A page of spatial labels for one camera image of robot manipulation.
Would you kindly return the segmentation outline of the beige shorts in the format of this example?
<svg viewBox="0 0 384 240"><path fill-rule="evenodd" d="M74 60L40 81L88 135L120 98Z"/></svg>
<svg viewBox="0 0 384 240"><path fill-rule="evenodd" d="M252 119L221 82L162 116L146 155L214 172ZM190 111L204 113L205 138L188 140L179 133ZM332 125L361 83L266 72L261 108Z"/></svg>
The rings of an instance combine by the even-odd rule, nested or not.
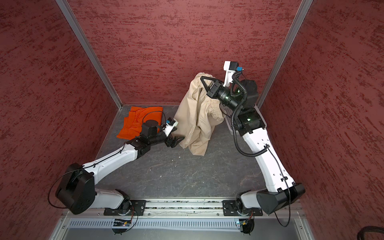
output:
<svg viewBox="0 0 384 240"><path fill-rule="evenodd" d="M179 122L174 135L184 137L180 146L195 156L205 155L215 127L225 120L220 101L207 95L201 77L212 75L198 73L195 76L174 116Z"/></svg>

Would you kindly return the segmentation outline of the orange shorts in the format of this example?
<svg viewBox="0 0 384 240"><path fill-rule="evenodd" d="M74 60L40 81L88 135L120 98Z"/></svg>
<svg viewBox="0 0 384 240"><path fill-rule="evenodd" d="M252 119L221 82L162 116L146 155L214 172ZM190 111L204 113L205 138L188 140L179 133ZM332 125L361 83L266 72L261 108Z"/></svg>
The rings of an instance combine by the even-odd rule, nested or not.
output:
<svg viewBox="0 0 384 240"><path fill-rule="evenodd" d="M129 115L124 118L124 125L117 138L131 140L138 137L142 131L142 124L154 120L161 125L163 118L163 107L131 107Z"/></svg>

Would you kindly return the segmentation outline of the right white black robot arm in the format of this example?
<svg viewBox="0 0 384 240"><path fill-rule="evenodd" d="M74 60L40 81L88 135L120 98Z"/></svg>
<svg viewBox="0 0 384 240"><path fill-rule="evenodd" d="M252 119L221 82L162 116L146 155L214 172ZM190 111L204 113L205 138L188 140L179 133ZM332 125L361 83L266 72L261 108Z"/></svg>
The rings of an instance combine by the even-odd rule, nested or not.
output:
<svg viewBox="0 0 384 240"><path fill-rule="evenodd" d="M289 207L306 190L285 169L270 141L267 124L255 106L258 98L256 83L234 78L237 87L234 90L212 77L201 77L200 80L208 97L232 110L230 126L235 147L241 155L255 158L264 176L266 188L241 194L240 208L259 208L270 215Z"/></svg>

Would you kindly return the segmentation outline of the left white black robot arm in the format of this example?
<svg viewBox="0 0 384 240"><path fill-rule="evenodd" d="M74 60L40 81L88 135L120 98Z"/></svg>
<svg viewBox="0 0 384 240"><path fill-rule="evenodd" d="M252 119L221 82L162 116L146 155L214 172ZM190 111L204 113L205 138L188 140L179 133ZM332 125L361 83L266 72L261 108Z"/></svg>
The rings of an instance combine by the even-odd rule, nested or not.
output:
<svg viewBox="0 0 384 240"><path fill-rule="evenodd" d="M56 198L74 215L88 209L111 210L120 216L134 215L134 207L126 193L96 189L96 185L113 171L145 155L152 146L176 147L184 139L172 136L177 126L178 121L173 118L162 126L155 120L148 120L142 124L138 137L125 142L116 151L93 162L70 165L59 179Z"/></svg>

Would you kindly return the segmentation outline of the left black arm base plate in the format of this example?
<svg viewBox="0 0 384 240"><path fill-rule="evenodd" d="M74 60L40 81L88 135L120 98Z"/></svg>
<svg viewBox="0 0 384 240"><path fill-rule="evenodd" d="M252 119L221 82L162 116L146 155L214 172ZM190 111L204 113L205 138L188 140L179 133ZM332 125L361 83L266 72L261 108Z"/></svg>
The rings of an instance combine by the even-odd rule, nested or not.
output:
<svg viewBox="0 0 384 240"><path fill-rule="evenodd" d="M124 200L117 209L105 208L104 216L143 216L146 200Z"/></svg>

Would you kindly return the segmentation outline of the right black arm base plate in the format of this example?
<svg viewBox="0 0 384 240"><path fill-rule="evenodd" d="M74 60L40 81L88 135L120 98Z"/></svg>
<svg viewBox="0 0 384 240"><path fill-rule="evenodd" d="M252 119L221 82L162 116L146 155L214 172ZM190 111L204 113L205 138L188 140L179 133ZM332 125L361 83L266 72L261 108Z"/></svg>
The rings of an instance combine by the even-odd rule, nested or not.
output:
<svg viewBox="0 0 384 240"><path fill-rule="evenodd" d="M223 200L224 216L260 217L263 211L260 208L247 209L240 200Z"/></svg>

